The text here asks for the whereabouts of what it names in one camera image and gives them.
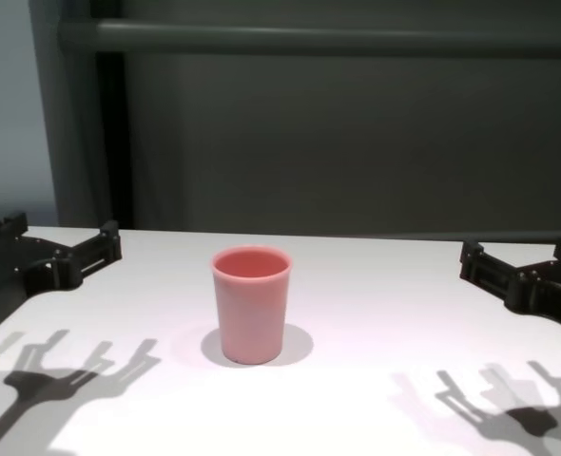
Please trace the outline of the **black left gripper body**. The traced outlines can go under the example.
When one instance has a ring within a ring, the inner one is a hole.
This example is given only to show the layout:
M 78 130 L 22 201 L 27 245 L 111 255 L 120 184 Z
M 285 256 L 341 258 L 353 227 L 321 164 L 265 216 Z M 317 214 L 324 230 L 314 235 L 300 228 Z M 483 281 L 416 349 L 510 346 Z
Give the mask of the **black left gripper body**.
M 0 235 L 0 324 L 28 299 L 55 289 L 54 251 L 40 238 Z

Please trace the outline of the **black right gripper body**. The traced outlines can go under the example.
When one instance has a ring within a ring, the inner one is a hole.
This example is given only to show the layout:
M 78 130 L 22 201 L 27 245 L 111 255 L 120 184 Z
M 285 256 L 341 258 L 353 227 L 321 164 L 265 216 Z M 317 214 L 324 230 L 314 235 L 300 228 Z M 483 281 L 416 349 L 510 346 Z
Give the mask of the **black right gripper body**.
M 520 269 L 517 273 L 516 311 L 561 325 L 561 260 Z

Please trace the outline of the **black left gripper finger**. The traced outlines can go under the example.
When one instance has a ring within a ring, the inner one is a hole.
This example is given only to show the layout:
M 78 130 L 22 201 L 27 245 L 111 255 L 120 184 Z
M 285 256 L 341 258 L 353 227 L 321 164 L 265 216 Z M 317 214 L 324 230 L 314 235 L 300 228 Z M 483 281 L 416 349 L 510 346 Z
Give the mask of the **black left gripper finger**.
M 86 277 L 122 258 L 119 226 L 111 220 L 96 236 L 74 246 L 26 237 L 25 255 L 27 295 L 75 290 Z
M 24 243 L 28 217 L 24 211 L 15 211 L 0 218 L 0 245 Z

